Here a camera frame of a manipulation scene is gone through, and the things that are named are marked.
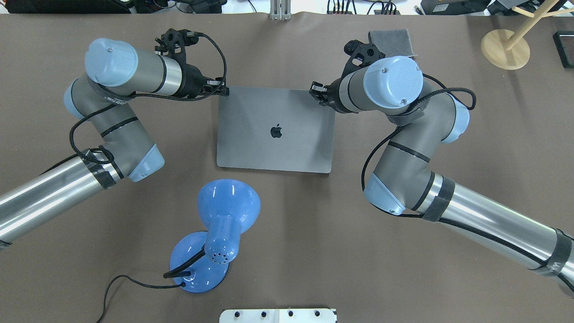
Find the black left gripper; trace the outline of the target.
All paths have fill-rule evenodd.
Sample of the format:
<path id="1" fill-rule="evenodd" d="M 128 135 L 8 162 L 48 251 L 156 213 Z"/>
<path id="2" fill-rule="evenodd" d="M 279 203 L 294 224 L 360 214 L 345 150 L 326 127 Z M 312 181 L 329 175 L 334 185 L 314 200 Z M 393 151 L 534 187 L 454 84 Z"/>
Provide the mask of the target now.
<path id="1" fill-rule="evenodd" d="M 209 94 L 218 96 L 229 96 L 230 90 L 227 87 L 223 77 L 211 79 L 204 76 L 199 68 L 194 65 L 186 65 L 181 84 L 182 98 L 197 98 Z"/>

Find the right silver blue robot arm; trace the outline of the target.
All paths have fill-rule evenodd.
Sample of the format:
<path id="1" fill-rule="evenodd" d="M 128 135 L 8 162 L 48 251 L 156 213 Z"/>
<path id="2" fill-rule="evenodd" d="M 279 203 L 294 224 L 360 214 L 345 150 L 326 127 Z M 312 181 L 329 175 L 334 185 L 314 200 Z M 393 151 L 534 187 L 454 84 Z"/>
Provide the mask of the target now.
<path id="1" fill-rule="evenodd" d="M 469 188 L 438 163 L 447 146 L 461 140 L 473 106 L 467 88 L 446 87 L 403 56 L 351 58 L 327 83 L 308 87 L 318 104 L 342 114 L 381 113 L 394 125 L 371 172 L 361 170 L 367 202 L 399 218 L 453 229 L 474 243 L 550 279 L 573 296 L 573 237 Z"/>

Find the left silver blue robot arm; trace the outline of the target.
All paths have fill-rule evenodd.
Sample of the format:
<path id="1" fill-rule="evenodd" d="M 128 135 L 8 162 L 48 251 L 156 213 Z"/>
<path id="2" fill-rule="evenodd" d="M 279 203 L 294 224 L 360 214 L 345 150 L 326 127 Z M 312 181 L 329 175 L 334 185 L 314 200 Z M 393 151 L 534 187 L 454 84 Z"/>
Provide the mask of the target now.
<path id="1" fill-rule="evenodd" d="M 214 76 L 188 62 L 181 41 L 105 35 L 72 45 L 47 39 L 28 49 L 1 47 L 1 260 L 33 253 L 47 224 L 121 181 L 142 181 L 164 156 L 131 107 L 211 102 L 227 75 L 213 39 L 201 59 Z"/>

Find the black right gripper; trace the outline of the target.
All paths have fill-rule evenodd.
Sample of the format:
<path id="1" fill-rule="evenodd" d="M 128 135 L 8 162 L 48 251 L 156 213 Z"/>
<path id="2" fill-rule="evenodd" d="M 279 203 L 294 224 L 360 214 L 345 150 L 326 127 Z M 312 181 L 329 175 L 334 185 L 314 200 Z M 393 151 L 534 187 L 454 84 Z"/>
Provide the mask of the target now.
<path id="1" fill-rule="evenodd" d="M 339 96 L 339 85 L 340 82 L 332 82 L 329 85 L 312 82 L 309 93 L 322 106 L 341 108 L 343 105 Z"/>

